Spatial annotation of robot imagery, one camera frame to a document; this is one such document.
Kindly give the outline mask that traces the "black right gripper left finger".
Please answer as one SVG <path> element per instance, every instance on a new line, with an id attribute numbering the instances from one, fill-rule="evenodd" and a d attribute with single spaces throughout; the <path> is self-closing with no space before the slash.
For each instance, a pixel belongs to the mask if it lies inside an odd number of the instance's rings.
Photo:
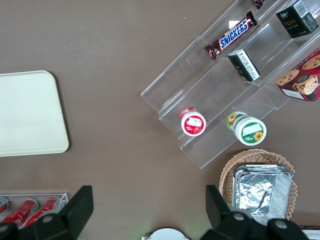
<path id="1" fill-rule="evenodd" d="M 13 223 L 0 224 L 2 240 L 76 240 L 94 211 L 93 188 L 83 185 L 59 211 L 40 217 L 23 229 Z"/>

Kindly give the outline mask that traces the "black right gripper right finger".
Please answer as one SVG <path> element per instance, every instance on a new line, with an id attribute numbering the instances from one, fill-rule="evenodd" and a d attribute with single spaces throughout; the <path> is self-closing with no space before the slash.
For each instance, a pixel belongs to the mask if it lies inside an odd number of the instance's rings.
<path id="1" fill-rule="evenodd" d="M 274 218 L 262 225 L 238 210 L 230 210 L 215 185 L 207 185 L 205 207 L 211 224 L 202 240 L 305 240 L 294 222 Z"/>

